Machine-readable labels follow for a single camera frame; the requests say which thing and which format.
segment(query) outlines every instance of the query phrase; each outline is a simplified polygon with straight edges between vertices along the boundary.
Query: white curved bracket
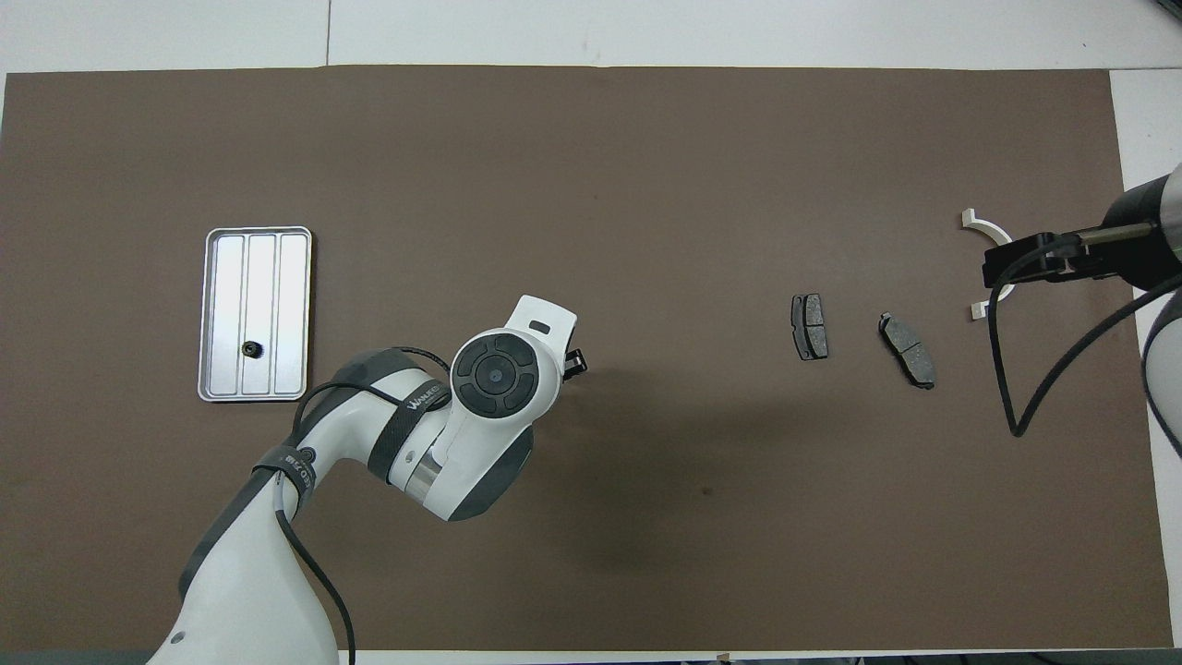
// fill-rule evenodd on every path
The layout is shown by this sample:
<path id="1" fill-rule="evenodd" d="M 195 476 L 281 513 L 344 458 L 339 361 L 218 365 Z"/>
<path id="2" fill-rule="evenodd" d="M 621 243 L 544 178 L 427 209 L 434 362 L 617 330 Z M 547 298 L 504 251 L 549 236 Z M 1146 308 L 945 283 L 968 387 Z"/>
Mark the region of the white curved bracket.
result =
<path id="1" fill-rule="evenodd" d="M 980 230 L 988 235 L 999 246 L 1006 242 L 1012 242 L 1013 237 L 1006 233 L 1006 229 L 993 223 L 992 221 L 986 221 L 983 219 L 976 217 L 976 210 L 973 208 L 966 208 L 961 213 L 961 228 L 972 228 L 973 230 Z M 998 301 L 1006 299 L 1006 295 L 1014 289 L 1013 283 L 1006 283 L 1001 287 L 1001 293 L 998 294 Z M 989 307 L 989 300 L 982 300 L 980 302 L 973 302 L 968 306 L 969 313 L 973 314 L 973 320 L 980 320 L 985 318 L 985 312 Z"/>

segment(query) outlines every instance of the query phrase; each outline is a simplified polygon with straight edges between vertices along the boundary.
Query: white table surface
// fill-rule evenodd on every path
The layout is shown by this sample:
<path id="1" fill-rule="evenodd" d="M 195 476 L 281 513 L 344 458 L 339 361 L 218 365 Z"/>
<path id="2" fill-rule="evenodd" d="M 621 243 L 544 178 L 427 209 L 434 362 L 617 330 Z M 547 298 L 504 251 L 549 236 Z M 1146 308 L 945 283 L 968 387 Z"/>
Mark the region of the white table surface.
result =
<path id="1" fill-rule="evenodd" d="M 1182 21 L 1151 0 L 0 0 L 0 73 L 395 63 L 1113 70 L 1125 187 L 1182 162 Z M 1138 312 L 1142 341 L 1157 308 Z M 1152 419 L 1150 430 L 1174 643 L 1182 646 L 1182 461 Z M 363 652 L 359 661 L 708 660 L 730 646 L 390 651 Z"/>

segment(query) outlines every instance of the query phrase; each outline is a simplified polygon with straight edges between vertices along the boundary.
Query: silver rectangular tray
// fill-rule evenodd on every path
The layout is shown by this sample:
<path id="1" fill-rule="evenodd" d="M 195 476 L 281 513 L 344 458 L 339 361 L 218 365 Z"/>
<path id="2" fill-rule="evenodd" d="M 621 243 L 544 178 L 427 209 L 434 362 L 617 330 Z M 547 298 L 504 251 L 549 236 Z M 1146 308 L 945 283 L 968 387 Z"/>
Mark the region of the silver rectangular tray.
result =
<path id="1" fill-rule="evenodd" d="M 203 283 L 201 399 L 298 400 L 307 389 L 312 232 L 215 228 L 206 236 Z"/>

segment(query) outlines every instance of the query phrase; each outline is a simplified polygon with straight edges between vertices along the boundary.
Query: black brake pad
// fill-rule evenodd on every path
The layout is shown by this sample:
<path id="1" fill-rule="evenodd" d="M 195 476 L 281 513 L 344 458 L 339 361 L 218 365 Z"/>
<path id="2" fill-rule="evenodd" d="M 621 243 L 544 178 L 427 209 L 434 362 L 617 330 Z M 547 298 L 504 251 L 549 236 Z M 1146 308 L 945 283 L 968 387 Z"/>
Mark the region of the black brake pad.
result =
<path id="1" fill-rule="evenodd" d="M 936 387 L 936 366 L 915 330 L 886 311 L 878 319 L 878 332 L 903 366 L 903 373 L 913 386 L 924 391 Z"/>
<path id="2" fill-rule="evenodd" d="M 829 358 L 825 315 L 820 311 L 819 294 L 792 295 L 792 339 L 797 344 L 800 360 Z"/>

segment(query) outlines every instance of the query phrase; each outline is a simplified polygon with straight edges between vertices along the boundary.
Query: circular gray button pad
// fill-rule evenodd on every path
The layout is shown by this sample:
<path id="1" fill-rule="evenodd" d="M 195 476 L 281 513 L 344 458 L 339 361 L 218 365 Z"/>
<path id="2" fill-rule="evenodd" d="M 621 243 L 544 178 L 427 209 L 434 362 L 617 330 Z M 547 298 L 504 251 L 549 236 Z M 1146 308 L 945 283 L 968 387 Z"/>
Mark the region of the circular gray button pad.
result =
<path id="1" fill-rule="evenodd" d="M 452 382 L 468 411 L 506 418 L 525 409 L 538 391 L 538 357 L 528 343 L 508 332 L 486 335 L 460 352 Z"/>

